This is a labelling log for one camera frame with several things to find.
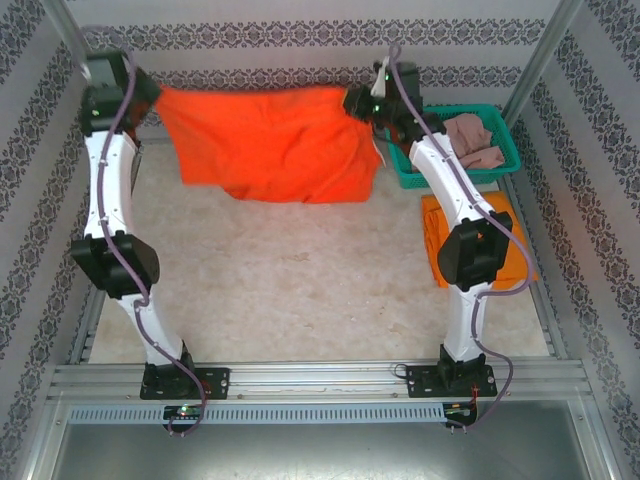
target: beige floor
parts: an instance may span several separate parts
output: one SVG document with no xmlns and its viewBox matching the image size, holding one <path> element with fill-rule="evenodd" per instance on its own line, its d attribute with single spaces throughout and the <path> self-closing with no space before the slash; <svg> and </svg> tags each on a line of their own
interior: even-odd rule
<svg viewBox="0 0 640 480">
<path fill-rule="evenodd" d="M 138 236 L 161 261 L 155 287 L 196 361 L 435 358 L 447 291 L 424 249 L 420 196 L 381 170 L 369 202 L 240 202 L 182 185 L 169 145 L 151 145 L 134 193 Z M 485 342 L 548 355 L 531 295 L 491 299 Z M 107 300 L 92 363 L 142 363 L 129 319 Z"/>
</svg>

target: green basket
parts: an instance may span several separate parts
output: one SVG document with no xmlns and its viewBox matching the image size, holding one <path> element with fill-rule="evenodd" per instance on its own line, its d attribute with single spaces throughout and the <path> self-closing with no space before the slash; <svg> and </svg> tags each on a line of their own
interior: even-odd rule
<svg viewBox="0 0 640 480">
<path fill-rule="evenodd" d="M 493 169 L 467 170 L 467 175 L 471 181 L 480 185 L 483 183 L 495 182 L 506 173 L 513 173 L 520 168 L 520 157 L 513 139 L 509 134 L 507 125 L 500 116 L 500 112 L 493 105 L 451 105 L 444 107 L 425 107 L 425 112 L 433 112 L 444 121 L 460 115 L 461 113 L 474 113 L 482 120 L 484 128 L 489 130 L 491 136 L 491 146 L 498 146 L 504 155 L 504 164 Z M 395 145 L 389 144 L 391 160 L 398 174 L 400 186 L 402 188 L 425 188 L 429 186 L 427 180 L 420 172 L 411 171 L 411 162 L 405 154 Z"/>
</svg>

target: orange towel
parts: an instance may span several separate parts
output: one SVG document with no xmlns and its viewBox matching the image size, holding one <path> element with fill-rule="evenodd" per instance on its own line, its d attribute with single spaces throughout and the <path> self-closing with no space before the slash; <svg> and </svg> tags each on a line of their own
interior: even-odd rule
<svg viewBox="0 0 640 480">
<path fill-rule="evenodd" d="M 496 212 L 509 213 L 513 220 L 513 233 L 523 245 L 526 245 L 524 233 L 506 195 L 502 192 L 491 192 L 483 196 L 485 200 L 493 206 Z M 436 282 L 438 282 L 438 286 L 445 288 L 448 287 L 449 284 L 442 277 L 440 269 L 438 268 L 438 251 L 449 236 L 447 219 L 444 216 L 442 208 L 440 208 L 438 200 L 436 200 L 436 197 L 433 195 L 422 197 L 422 214 L 424 217 L 424 243 L 427 247 L 431 270 L 433 271 Z M 493 288 L 496 290 L 509 290 L 517 283 L 525 280 L 526 277 L 527 263 L 518 247 L 514 245 L 513 242 L 509 242 L 507 259 L 504 267 L 498 271 L 498 276 L 493 284 Z M 538 279 L 537 274 L 535 274 L 534 278 L 536 280 Z"/>
<path fill-rule="evenodd" d="M 156 110 L 182 181 L 242 200 L 363 202 L 380 164 L 371 126 L 342 107 L 345 89 L 195 92 L 164 88 Z"/>
</svg>

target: brown cloth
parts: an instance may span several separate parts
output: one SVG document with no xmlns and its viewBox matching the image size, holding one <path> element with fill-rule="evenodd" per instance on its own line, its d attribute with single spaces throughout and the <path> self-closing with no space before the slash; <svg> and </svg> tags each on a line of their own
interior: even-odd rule
<svg viewBox="0 0 640 480">
<path fill-rule="evenodd" d="M 445 120 L 444 126 L 460 164 L 469 169 L 489 169 L 504 163 L 499 147 L 491 147 L 491 132 L 472 113 Z"/>
</svg>

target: cable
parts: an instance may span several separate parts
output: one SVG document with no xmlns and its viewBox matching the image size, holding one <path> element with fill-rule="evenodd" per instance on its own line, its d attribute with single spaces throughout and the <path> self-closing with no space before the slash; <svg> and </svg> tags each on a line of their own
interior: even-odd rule
<svg viewBox="0 0 640 480">
<path fill-rule="evenodd" d="M 200 425 L 200 422 L 202 422 L 202 419 L 204 418 L 204 410 L 207 406 L 207 394 L 204 390 L 204 386 L 202 385 L 198 377 L 196 377 L 195 374 L 191 372 L 191 370 L 189 370 L 187 367 L 182 365 L 182 363 L 180 363 L 178 359 L 173 358 L 168 352 L 166 352 L 162 347 L 160 347 L 160 345 L 158 345 L 158 342 L 155 342 L 145 330 L 144 325 L 142 324 L 142 318 L 140 317 L 140 310 L 144 307 L 149 306 L 149 302 L 150 302 L 149 291 L 144 285 L 144 282 L 142 281 L 142 279 L 138 276 L 138 274 L 135 272 L 133 267 L 129 265 L 129 263 L 122 256 L 122 254 L 118 251 L 118 248 L 116 247 L 113 240 L 111 239 L 111 232 L 109 231 L 109 218 L 107 217 L 105 208 L 104 208 L 104 171 L 108 163 L 107 154 L 109 153 L 109 147 L 111 146 L 111 141 L 113 139 L 113 136 L 115 135 L 116 128 L 118 127 L 118 124 L 124 117 L 124 114 L 126 113 L 127 108 L 129 107 L 129 103 L 133 98 L 133 92 L 134 92 L 135 81 L 136 81 L 136 65 L 133 61 L 131 52 L 124 45 L 122 49 L 125 52 L 127 60 L 129 62 L 129 84 L 127 85 L 127 91 L 125 93 L 124 99 L 122 100 L 122 103 L 120 104 L 120 107 L 118 108 L 118 112 L 116 113 L 116 116 L 113 118 L 113 121 L 111 122 L 109 131 L 107 133 L 107 137 L 105 138 L 104 144 L 102 146 L 102 152 L 100 153 L 100 163 L 98 166 L 98 179 L 97 179 L 98 215 L 100 216 L 100 225 L 102 227 L 102 233 L 107 242 L 107 245 L 109 246 L 109 250 L 111 250 L 114 257 L 118 260 L 120 265 L 122 265 L 122 268 L 124 268 L 126 272 L 129 274 L 129 276 L 133 279 L 136 286 L 140 290 L 140 293 L 142 294 L 142 300 L 135 300 L 133 302 L 136 325 L 138 326 L 140 335 L 142 335 L 142 338 L 144 338 L 144 340 L 149 345 L 155 348 L 160 355 L 162 355 L 167 360 L 169 360 L 178 369 L 182 370 L 182 372 L 184 372 L 185 375 L 187 375 L 191 380 L 193 380 L 193 382 L 198 387 L 198 392 L 200 393 L 200 399 L 202 401 L 200 405 L 200 415 L 198 416 L 196 422 L 193 425 L 191 425 L 191 427 L 189 427 L 187 430 L 179 434 L 181 437 L 185 437 L 186 435 L 189 435 L 190 433 L 192 433 L 196 428 L 198 428 L 198 425 Z M 169 420 L 169 425 L 167 427 L 169 431 L 169 435 L 174 435 L 176 433 L 171 428 L 174 419 L 175 417 L 172 417 Z"/>
<path fill-rule="evenodd" d="M 406 376 L 406 375 L 400 375 L 400 374 L 398 373 L 398 368 L 399 368 L 399 367 L 404 367 L 404 371 L 405 371 L 405 372 L 407 371 L 407 365 L 406 365 L 406 364 L 404 364 L 404 363 L 398 363 L 398 364 L 396 364 L 396 365 L 393 367 L 393 376 L 394 376 L 394 377 L 396 377 L 396 378 L 399 378 L 400 380 L 406 380 L 406 379 L 407 379 L 407 376 Z"/>
<path fill-rule="evenodd" d="M 500 402 L 500 400 L 502 400 L 504 395 L 507 393 L 507 389 L 511 385 L 511 381 L 513 380 L 513 368 L 514 368 L 513 362 L 508 356 L 488 349 L 478 339 L 477 320 L 478 320 L 478 311 L 480 309 L 480 301 L 484 297 L 505 297 L 509 295 L 516 295 L 526 290 L 531 284 L 531 282 L 533 281 L 534 266 L 533 266 L 533 261 L 531 260 L 531 256 L 529 255 L 529 252 L 527 251 L 526 247 L 520 242 L 520 240 L 518 240 L 518 238 L 513 233 L 511 233 L 507 228 L 505 228 L 497 220 L 495 220 L 488 212 L 485 212 L 481 207 L 479 207 L 476 204 L 475 199 L 473 198 L 473 194 L 467 187 L 462 176 L 460 175 L 460 172 L 458 172 L 458 169 L 455 168 L 456 165 L 454 163 L 454 160 L 447 154 L 447 152 L 442 147 L 442 145 L 438 143 L 433 133 L 431 133 L 431 130 L 429 130 L 429 127 L 427 127 L 426 123 L 424 122 L 424 120 L 422 119 L 422 117 L 420 116 L 416 108 L 413 106 L 413 103 L 411 103 L 411 100 L 409 99 L 409 95 L 407 94 L 404 86 L 402 85 L 402 79 L 400 78 L 400 74 L 398 72 L 398 66 L 396 65 L 401 52 L 402 52 L 402 49 L 398 45 L 392 45 L 389 47 L 389 66 L 391 67 L 391 73 L 393 75 L 394 81 L 396 82 L 396 86 L 398 87 L 398 92 L 400 93 L 402 100 L 407 105 L 407 108 L 415 118 L 416 122 L 418 122 L 420 127 L 422 127 L 422 129 L 424 130 L 425 134 L 433 142 L 433 145 L 435 146 L 436 150 L 438 150 L 438 153 L 442 155 L 442 157 L 446 160 L 448 165 L 451 167 L 451 170 L 453 171 L 453 174 L 455 175 L 456 180 L 460 184 L 460 187 L 464 191 L 469 202 L 474 206 L 474 209 L 480 215 L 482 215 L 485 218 L 485 220 L 487 220 L 494 227 L 496 227 L 500 232 L 502 232 L 502 234 L 506 235 L 507 238 L 509 238 L 509 240 L 512 241 L 518 247 L 518 249 L 522 252 L 522 255 L 524 256 L 525 261 L 527 263 L 527 279 L 524 281 L 524 283 L 522 283 L 520 286 L 512 290 L 506 290 L 506 291 L 490 290 L 486 292 L 480 292 L 477 295 L 476 301 L 473 305 L 473 310 L 471 313 L 471 335 L 473 337 L 473 341 L 476 343 L 478 348 L 482 350 L 484 353 L 486 353 L 487 355 L 491 355 L 493 357 L 504 360 L 509 366 L 509 374 L 507 375 L 507 379 L 504 383 L 504 386 L 498 393 L 498 396 L 493 401 L 489 409 L 485 412 L 484 415 L 482 415 L 482 417 L 478 418 L 478 420 L 476 420 L 476 422 L 469 427 L 469 430 L 471 430 L 473 428 L 476 428 L 478 425 L 480 425 L 489 415 L 491 415 L 495 411 L 496 407 L 498 406 L 498 403 Z"/>
</svg>

